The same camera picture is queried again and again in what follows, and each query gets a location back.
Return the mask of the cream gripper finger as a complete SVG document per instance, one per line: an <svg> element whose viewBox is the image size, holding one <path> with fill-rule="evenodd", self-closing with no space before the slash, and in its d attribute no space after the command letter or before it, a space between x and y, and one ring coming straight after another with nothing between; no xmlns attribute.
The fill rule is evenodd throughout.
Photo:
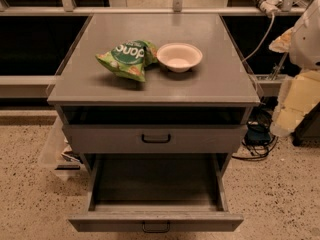
<svg viewBox="0 0 320 240"><path fill-rule="evenodd" d="M294 78L286 78L277 101L270 131L277 137L286 137L320 102L320 72L303 70Z"/></svg>
<svg viewBox="0 0 320 240"><path fill-rule="evenodd" d="M292 32L293 28L287 29L270 43L269 49L277 53L287 53L291 45Z"/></svg>

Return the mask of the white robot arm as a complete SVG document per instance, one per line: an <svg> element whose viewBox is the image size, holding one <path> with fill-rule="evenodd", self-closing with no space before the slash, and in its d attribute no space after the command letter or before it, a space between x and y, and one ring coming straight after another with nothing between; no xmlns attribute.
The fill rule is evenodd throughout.
<svg viewBox="0 0 320 240"><path fill-rule="evenodd" d="M269 49L288 52L290 62L301 69L298 75L282 82L272 115L271 133L286 137L320 102L320 0L314 0Z"/></svg>

